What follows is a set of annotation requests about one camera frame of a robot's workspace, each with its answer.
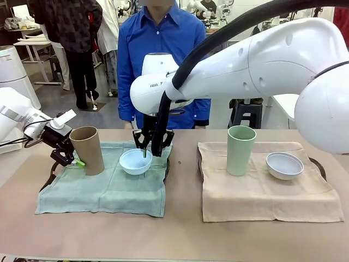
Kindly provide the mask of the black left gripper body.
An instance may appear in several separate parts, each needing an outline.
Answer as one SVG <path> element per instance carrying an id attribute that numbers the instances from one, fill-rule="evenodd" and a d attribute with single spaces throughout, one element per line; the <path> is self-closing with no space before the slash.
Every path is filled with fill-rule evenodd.
<path id="1" fill-rule="evenodd" d="M 63 141 L 64 139 L 69 138 L 72 130 L 73 129 L 67 125 L 58 130 L 53 129 L 49 124 L 46 124 L 40 138 L 45 144 L 52 148 L 63 150 Z"/>

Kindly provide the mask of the light blue bowl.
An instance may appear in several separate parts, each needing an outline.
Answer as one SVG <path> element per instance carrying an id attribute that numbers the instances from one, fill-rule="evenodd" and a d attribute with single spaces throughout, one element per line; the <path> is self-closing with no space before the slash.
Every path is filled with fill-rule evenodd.
<path id="1" fill-rule="evenodd" d="M 153 156 L 149 151 L 144 158 L 142 150 L 135 148 L 124 152 L 119 158 L 119 163 L 127 174 L 141 175 L 150 168 L 152 159 Z"/>

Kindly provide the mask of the tan tall cup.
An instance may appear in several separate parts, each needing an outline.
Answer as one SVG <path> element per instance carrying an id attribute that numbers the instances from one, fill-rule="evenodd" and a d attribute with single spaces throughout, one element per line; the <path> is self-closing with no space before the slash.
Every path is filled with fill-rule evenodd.
<path id="1" fill-rule="evenodd" d="M 75 129 L 70 133 L 69 139 L 80 161 L 85 164 L 86 175 L 100 174 L 104 170 L 104 161 L 96 127 L 85 126 Z"/>

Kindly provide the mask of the green cloth mat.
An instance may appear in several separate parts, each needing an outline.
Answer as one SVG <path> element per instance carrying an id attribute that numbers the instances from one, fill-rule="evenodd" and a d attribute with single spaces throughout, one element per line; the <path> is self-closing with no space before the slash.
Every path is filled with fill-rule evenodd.
<path id="1" fill-rule="evenodd" d="M 88 176 L 70 165 L 62 169 L 52 183 L 38 195 L 36 214 L 66 212 L 133 213 L 163 217 L 167 160 L 171 147 L 154 157 L 149 170 L 141 175 L 127 174 L 120 156 L 134 149 L 133 142 L 101 143 L 105 169 Z"/>

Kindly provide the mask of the pale green tall cup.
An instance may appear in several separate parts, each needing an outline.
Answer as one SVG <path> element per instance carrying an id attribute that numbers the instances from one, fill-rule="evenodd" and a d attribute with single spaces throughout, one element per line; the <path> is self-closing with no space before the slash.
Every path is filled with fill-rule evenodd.
<path id="1" fill-rule="evenodd" d="M 246 172 L 256 132 L 247 126 L 228 129 L 226 170 L 230 175 L 243 176 Z"/>

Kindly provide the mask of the beige cloth mat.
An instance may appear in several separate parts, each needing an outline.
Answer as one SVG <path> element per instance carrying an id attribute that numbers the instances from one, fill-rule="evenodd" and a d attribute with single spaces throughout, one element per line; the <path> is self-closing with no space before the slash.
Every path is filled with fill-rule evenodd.
<path id="1" fill-rule="evenodd" d="M 344 221 L 338 193 L 330 184 L 319 187 L 267 185 L 255 180 L 224 184 L 203 181 L 204 222 L 285 221 L 332 223 Z"/>

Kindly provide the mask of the white bowl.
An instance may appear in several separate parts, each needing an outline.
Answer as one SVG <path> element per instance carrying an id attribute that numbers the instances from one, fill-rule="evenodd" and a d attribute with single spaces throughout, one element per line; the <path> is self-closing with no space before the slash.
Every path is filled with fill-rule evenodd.
<path id="1" fill-rule="evenodd" d="M 286 152 L 273 152 L 266 157 L 269 173 L 280 180 L 297 178 L 304 170 L 304 164 L 296 156 Z"/>

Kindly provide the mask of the person's right forearm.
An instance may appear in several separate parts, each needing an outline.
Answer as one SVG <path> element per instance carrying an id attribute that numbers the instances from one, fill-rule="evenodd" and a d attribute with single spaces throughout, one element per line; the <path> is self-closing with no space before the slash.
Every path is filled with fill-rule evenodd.
<path id="1" fill-rule="evenodd" d="M 135 118 L 135 108 L 130 98 L 130 82 L 118 80 L 118 113 L 121 120 L 132 122 Z"/>

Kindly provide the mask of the person's left forearm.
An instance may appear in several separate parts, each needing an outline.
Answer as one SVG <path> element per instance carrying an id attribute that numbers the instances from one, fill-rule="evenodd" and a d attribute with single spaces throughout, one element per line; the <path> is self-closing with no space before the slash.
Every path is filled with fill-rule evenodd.
<path id="1" fill-rule="evenodd" d="M 205 129 L 209 125 L 211 99 L 194 100 L 194 128 Z"/>

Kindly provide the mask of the dark brown serving tray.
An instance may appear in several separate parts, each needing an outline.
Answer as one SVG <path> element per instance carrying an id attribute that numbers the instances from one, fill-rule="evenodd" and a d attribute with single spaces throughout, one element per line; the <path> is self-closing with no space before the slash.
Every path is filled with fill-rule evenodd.
<path id="1" fill-rule="evenodd" d="M 43 187 L 41 189 L 44 189 L 45 187 L 47 187 L 48 185 L 50 185 L 54 179 L 56 178 L 56 169 L 57 167 L 59 166 L 59 163 L 58 162 L 55 162 L 52 167 L 51 167 L 51 170 L 50 170 L 50 176 L 48 178 L 48 180 L 45 182 L 45 184 L 43 185 Z M 163 182 L 165 183 L 166 179 L 167 179 L 167 176 L 168 176 L 168 173 L 169 173 L 169 170 L 170 170 L 170 160 L 167 159 L 166 160 L 166 170 L 165 170 L 165 177 L 163 179 Z"/>
<path id="2" fill-rule="evenodd" d="M 260 180 L 271 186 L 280 184 L 291 187 L 319 187 L 327 184 L 320 169 L 310 160 L 303 146 L 298 142 L 256 142 L 244 176 L 232 176 L 227 173 L 227 145 L 225 143 L 203 142 L 199 143 L 198 149 L 201 155 L 200 172 L 204 182 L 215 180 L 231 184 L 232 181 L 236 180 L 248 180 L 249 183 Z M 303 172 L 288 181 L 274 177 L 267 168 L 267 156 L 274 152 L 289 153 L 297 157 L 304 165 Z"/>

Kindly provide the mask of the white air purifier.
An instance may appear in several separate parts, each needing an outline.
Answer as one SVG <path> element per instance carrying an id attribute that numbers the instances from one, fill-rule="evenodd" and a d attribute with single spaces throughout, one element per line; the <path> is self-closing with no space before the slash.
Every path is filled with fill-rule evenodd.
<path id="1" fill-rule="evenodd" d="M 0 46 L 0 87 L 11 87 L 29 98 L 36 109 L 41 103 L 28 78 L 15 46 Z"/>

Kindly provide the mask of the white background table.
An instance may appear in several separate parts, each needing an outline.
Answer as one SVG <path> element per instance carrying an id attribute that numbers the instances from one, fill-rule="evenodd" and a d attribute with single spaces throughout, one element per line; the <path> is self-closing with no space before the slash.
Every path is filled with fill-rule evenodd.
<path id="1" fill-rule="evenodd" d="M 60 86 L 63 83 L 61 81 L 50 81 L 47 73 L 44 69 L 44 61 L 40 58 L 39 54 L 38 54 L 38 48 L 45 48 L 45 47 L 49 47 L 51 46 L 51 43 L 49 41 L 47 41 L 44 38 L 44 35 L 37 35 L 35 37 L 26 37 L 24 36 L 24 38 L 19 38 L 17 40 L 16 43 L 14 43 L 14 46 L 25 46 L 28 48 L 32 48 L 33 53 L 35 55 L 35 59 L 34 58 L 30 58 L 28 59 L 23 59 L 21 62 L 22 63 L 28 63 L 28 64 L 37 64 L 40 68 L 41 74 L 44 78 L 43 81 L 36 81 L 34 82 L 35 85 L 56 85 L 56 86 Z"/>

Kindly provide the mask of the person in white coat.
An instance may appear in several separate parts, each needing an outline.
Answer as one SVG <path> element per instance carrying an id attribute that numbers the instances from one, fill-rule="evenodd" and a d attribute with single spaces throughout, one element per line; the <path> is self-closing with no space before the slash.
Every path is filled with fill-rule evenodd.
<path id="1" fill-rule="evenodd" d="M 109 96 L 117 97 L 117 55 L 119 24 L 113 0 L 97 0 L 103 11 L 102 22 L 97 32 L 99 51 L 106 68 Z"/>

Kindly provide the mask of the person in dark patterned jacket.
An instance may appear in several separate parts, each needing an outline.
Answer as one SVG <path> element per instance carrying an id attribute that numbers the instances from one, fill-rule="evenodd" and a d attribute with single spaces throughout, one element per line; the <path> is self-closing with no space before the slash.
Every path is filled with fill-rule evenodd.
<path id="1" fill-rule="evenodd" d="M 99 30 L 103 10 L 96 0 L 33 0 L 35 22 L 44 25 L 48 39 L 62 45 L 73 82 L 76 106 L 88 109 L 96 100 L 92 42 Z"/>

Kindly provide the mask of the person in red jacket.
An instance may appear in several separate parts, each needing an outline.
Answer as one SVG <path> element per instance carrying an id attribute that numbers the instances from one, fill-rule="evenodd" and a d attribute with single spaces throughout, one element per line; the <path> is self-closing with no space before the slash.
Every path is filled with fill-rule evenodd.
<path id="1" fill-rule="evenodd" d="M 333 24 L 340 30 L 349 51 L 349 8 L 335 7 Z"/>

